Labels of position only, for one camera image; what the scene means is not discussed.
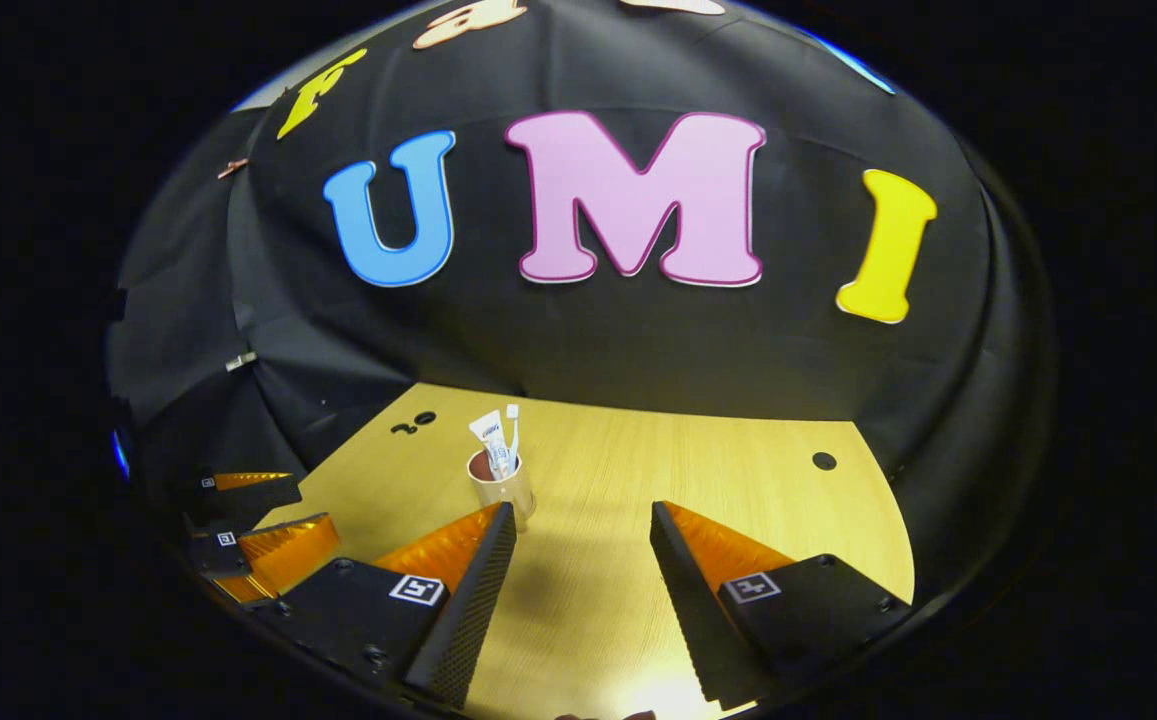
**wooden table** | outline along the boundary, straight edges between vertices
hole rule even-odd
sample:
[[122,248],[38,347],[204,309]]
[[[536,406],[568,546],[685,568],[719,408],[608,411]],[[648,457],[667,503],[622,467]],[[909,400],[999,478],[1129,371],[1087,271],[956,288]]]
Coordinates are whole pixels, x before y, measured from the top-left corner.
[[[833,552],[911,602],[902,515],[848,421],[646,413],[417,384],[259,527],[327,512],[341,556],[369,561],[476,510],[467,429],[519,404],[537,512],[519,535],[465,712],[487,720],[728,715],[703,700],[650,549],[650,502],[700,512],[801,559]],[[430,410],[435,423],[391,433]],[[816,468],[827,451],[838,465]]]

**pink letter m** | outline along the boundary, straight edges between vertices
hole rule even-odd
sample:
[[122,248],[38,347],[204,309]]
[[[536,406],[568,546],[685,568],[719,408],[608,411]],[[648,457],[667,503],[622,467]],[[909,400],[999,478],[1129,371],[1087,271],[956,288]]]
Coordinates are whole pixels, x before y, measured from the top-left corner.
[[751,169],[765,131],[718,113],[683,115],[644,170],[589,113],[531,115],[506,128],[522,147],[533,186],[533,250],[519,273],[576,282],[596,272],[578,241],[578,208],[624,275],[641,272],[662,225],[678,210],[662,274],[677,282],[739,287],[760,279],[751,252]]

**cup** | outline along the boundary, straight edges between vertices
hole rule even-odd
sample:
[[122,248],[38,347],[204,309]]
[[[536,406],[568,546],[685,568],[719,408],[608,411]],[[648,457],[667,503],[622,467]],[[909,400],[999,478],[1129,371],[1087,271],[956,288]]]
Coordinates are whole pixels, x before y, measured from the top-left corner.
[[486,450],[480,450],[467,460],[467,478],[472,479],[481,507],[488,507],[494,502],[510,502],[515,510],[515,529],[518,531],[524,529],[529,515],[533,515],[538,502],[533,497],[533,488],[529,486],[529,473],[524,470],[523,457],[515,456],[515,471],[501,480],[495,480]]

